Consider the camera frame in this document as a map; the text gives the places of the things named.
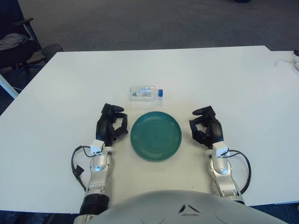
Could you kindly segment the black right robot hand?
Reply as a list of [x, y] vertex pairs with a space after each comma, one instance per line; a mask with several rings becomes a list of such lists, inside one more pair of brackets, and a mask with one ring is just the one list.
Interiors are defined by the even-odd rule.
[[[211, 106], [203, 107], [192, 112], [198, 117], [189, 120], [192, 131], [192, 138], [200, 144], [205, 145], [208, 149], [213, 148], [213, 144], [224, 141], [222, 126], [219, 120], [215, 117], [215, 112]], [[206, 128], [203, 132], [197, 129], [198, 124]]]

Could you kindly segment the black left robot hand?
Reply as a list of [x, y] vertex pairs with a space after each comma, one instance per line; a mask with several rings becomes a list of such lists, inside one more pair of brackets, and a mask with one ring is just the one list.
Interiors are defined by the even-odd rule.
[[[128, 134], [128, 116], [123, 112], [124, 108], [120, 106], [104, 104], [100, 119], [96, 124], [95, 137], [96, 140], [103, 141], [106, 147], [111, 147], [116, 140]], [[122, 119], [122, 123], [115, 129], [113, 124], [117, 119]]]

